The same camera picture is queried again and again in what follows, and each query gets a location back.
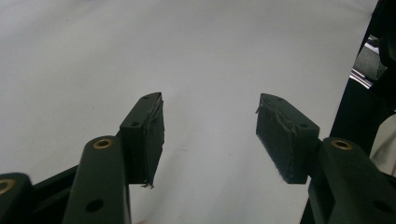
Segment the dark object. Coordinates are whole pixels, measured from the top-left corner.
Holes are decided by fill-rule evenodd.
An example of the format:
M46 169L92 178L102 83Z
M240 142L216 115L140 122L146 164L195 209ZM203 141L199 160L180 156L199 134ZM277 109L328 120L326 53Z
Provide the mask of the dark object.
M82 154L63 224L131 223L120 139L103 136Z
M395 31L395 27L396 1L379 0L376 4L370 24L361 42L361 49L364 47L364 44L370 35L381 38L383 34L389 31Z
M32 189L27 175L0 175L0 223L18 224L28 220Z
M379 57L388 68L370 90L383 99L389 109L396 110L396 31L379 39Z
M349 79L330 133L348 139L370 155L379 125L390 115L383 99Z
M289 102L270 94L262 93L258 113L256 134L283 179L288 184L304 184L308 177L305 155L318 143L318 125Z
M386 67L396 68L396 30L379 39L379 57Z
M129 184L150 184L163 152L163 99L160 93L140 98L120 126Z
M304 139L304 142L312 143L307 146L309 150L306 153L293 144L302 141L299 139L301 136L292 128L285 128L285 120L287 127L294 127L305 122L305 117L294 111L298 117L283 118L296 109L289 103L286 108L280 104L268 105L268 97L267 94L261 97L260 108L265 109L259 109L257 130L260 139L279 172L289 171L286 178L282 175L285 181L289 176L311 176L309 204L301 223L396 223L396 190L391 185L395 182L389 182L389 176L381 174L358 145L342 138L327 138L321 143L318 136L312 134ZM274 99L284 102L275 96L269 99L270 102ZM282 131L281 139L261 136L278 130L286 130ZM290 148L283 148L287 145L279 140L289 141ZM294 157L302 158L305 169L289 169L290 164L283 162L279 155L287 161Z
M138 101L117 136L87 143L79 166L34 186L27 175L0 175L0 223L131 223L128 184L152 185L163 132L156 92Z

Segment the white surface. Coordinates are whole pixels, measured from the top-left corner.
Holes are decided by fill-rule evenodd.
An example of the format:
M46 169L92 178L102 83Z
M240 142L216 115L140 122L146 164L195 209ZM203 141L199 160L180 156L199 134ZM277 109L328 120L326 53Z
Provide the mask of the white surface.
M378 170L396 176L396 115L379 126L370 158Z
M256 137L261 92L329 134L374 10L369 0L63 0L0 3L0 173L34 183L115 134L161 91L165 145L152 190L131 187L134 222L299 223Z

